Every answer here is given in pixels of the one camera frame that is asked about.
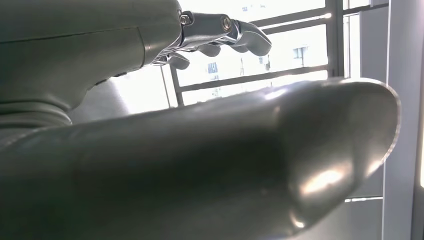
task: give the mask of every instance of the glass pane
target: glass pane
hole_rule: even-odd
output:
[[[343,18],[345,77],[358,78],[361,76],[360,22],[359,14]]]
[[[112,77],[122,104],[129,114],[168,109],[167,92],[159,66],[145,66],[127,75]]]
[[[299,75],[286,75],[269,80],[252,81],[235,85],[187,91],[182,93],[182,97],[184,99],[184,104],[187,106],[196,103],[203,103],[212,99],[225,98],[236,94],[252,92],[267,87],[279,87],[299,81],[325,80],[327,77],[328,72],[326,70],[315,71]]]
[[[343,9],[354,9],[370,5],[370,0],[343,0]]]
[[[183,53],[191,64],[186,70],[178,71],[180,86],[328,64],[325,25],[268,37],[272,49],[263,57],[250,52],[238,53],[228,46],[223,46],[217,57],[207,57],[200,52]]]
[[[325,0],[179,0],[183,11],[227,14],[245,22],[324,8]]]

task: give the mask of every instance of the white wall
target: white wall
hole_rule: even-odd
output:
[[[391,0],[387,81],[402,101],[402,120],[385,164],[383,240],[411,239],[423,40],[424,1]]]

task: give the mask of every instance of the screw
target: screw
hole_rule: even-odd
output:
[[[190,19],[190,16],[188,15],[181,15],[179,17],[179,21],[182,25],[188,25],[192,23],[192,20]]]
[[[228,16],[223,16],[221,20],[222,20],[222,28],[226,32],[229,32],[231,30],[231,19]]]

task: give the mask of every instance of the window bar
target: window bar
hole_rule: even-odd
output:
[[[169,66],[169,67],[171,69],[171,76],[172,76],[173,87],[175,89],[176,102],[178,103],[178,107],[183,107],[184,99],[183,99],[183,93],[180,87],[180,82],[178,80],[177,69],[173,66]]]

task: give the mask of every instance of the robotic hand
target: robotic hand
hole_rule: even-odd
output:
[[[239,53],[252,52],[264,56],[271,49],[271,41],[252,23],[230,19],[225,14],[205,14],[185,11],[181,14],[182,34],[175,44],[164,49],[153,61],[154,65],[170,64],[186,69],[190,61],[176,51],[200,51],[216,57],[221,45],[228,45]]]

